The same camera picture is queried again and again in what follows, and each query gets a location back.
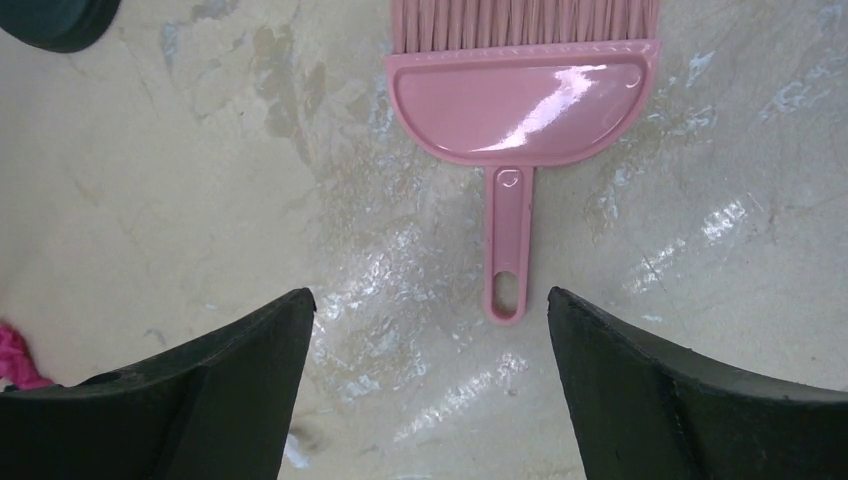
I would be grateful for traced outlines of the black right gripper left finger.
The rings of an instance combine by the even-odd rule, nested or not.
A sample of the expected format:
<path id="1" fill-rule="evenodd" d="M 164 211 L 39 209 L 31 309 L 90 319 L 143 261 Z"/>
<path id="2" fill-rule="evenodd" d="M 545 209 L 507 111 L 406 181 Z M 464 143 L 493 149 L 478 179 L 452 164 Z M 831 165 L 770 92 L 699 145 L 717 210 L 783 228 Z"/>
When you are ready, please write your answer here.
<path id="1" fill-rule="evenodd" d="M 274 479 L 316 303 L 245 317 L 74 386 L 1 397 L 5 479 Z"/>

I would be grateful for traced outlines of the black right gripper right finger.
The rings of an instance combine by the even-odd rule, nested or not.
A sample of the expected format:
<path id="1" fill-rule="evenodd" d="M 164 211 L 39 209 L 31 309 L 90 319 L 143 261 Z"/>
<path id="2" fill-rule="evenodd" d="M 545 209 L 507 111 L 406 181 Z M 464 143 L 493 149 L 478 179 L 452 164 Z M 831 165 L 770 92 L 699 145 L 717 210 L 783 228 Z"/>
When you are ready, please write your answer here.
<path id="1" fill-rule="evenodd" d="M 548 324 L 590 479 L 843 479 L 847 395 L 740 369 L 574 293 Z"/>

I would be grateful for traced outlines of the pink hand brush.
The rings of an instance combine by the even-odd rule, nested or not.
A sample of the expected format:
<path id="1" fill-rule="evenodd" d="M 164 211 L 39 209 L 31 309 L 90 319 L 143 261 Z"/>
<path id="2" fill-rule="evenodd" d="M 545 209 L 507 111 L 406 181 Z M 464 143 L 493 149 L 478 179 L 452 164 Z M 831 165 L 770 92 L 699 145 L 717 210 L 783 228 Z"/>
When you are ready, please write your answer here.
<path id="1" fill-rule="evenodd" d="M 656 1 L 394 1 L 393 111 L 441 160 L 484 171 L 484 306 L 526 311 L 535 171 L 589 159 L 640 117 L 661 43 Z"/>

